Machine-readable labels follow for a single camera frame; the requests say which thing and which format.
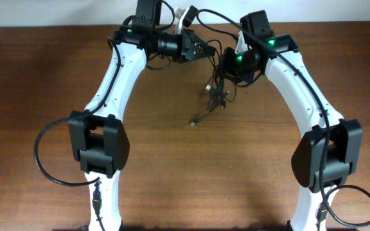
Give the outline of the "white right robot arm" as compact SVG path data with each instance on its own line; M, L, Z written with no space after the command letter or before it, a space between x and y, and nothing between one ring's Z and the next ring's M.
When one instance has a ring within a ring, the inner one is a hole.
M300 190L287 229L325 230L328 216L341 225L358 228L358 224L340 219L331 204L356 171L362 142L360 123L345 120L329 103L307 71L293 38L276 36L265 11L243 16L237 27L237 45L225 49L220 77L248 87L266 76L282 95L301 134L291 158Z

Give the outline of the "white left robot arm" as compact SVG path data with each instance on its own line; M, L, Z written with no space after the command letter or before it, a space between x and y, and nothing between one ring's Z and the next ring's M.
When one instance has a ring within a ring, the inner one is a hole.
M216 53L189 30L197 8L174 9L175 30L170 33L159 25L161 5L161 1L137 2L135 15L125 19L109 39L112 58L95 96L84 111L71 112L73 156L85 173L91 200L91 220L82 230L119 230L122 226L118 182L130 150L123 115L150 55L184 63Z

